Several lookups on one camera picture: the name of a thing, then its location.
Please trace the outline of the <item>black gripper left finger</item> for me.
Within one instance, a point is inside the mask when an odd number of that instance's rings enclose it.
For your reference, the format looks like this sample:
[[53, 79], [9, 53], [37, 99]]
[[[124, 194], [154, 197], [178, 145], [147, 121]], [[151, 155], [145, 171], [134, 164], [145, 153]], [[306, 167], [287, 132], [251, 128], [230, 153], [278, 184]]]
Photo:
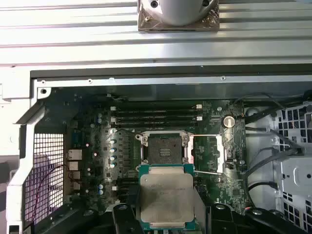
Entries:
[[134, 209], [139, 198], [139, 185], [131, 185], [126, 203], [114, 204], [103, 214], [94, 209], [70, 207], [56, 212], [52, 220], [40, 222], [41, 234], [140, 234], [142, 227]]

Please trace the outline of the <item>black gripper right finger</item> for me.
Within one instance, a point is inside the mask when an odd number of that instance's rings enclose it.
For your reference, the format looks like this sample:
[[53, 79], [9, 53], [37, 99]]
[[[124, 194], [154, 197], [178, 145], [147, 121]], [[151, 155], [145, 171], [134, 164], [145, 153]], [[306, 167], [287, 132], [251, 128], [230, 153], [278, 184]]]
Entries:
[[278, 191], [274, 201], [274, 210], [247, 207], [238, 214], [227, 204], [205, 204], [195, 191], [195, 219], [203, 234], [310, 233], [310, 199]]

